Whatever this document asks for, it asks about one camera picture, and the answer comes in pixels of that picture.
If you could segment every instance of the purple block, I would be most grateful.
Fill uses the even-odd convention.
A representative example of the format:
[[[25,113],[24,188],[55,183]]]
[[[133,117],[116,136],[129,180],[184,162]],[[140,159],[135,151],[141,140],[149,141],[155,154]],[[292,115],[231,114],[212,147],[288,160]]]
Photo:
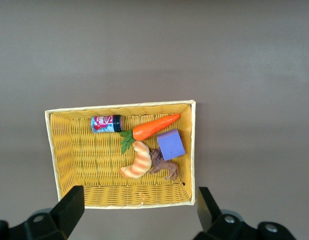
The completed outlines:
[[[165,161],[186,153],[177,129],[159,134],[157,140]]]

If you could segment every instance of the small jar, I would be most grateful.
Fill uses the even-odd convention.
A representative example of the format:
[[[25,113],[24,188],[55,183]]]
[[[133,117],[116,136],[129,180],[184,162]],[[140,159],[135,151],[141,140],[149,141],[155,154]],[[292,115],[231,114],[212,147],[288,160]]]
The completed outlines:
[[[91,118],[91,130],[93,133],[118,133],[123,130],[123,118],[121,115],[93,116]]]

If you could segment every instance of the croissant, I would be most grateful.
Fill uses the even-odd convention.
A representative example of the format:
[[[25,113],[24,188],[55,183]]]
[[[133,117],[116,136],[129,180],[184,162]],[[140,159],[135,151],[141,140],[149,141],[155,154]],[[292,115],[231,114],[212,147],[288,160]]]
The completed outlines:
[[[151,168],[150,149],[141,141],[134,141],[132,146],[136,152],[134,163],[120,168],[120,173],[127,178],[138,179]]]

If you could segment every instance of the brown lion figurine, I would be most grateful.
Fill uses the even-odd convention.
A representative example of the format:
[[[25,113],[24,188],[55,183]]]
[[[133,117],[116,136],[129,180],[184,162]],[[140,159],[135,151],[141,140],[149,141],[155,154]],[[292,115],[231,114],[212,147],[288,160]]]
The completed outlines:
[[[154,167],[149,174],[158,173],[161,169],[168,169],[169,175],[165,178],[166,180],[172,177],[172,180],[175,181],[176,178],[179,177],[182,184],[186,185],[180,177],[178,165],[169,160],[165,161],[160,147],[151,149],[150,156]]]

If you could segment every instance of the can label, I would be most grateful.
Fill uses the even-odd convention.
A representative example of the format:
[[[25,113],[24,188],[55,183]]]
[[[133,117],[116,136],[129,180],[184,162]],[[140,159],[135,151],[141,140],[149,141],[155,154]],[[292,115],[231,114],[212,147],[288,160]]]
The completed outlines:
[[[114,133],[114,116],[94,116],[91,119],[91,129],[94,133]]]

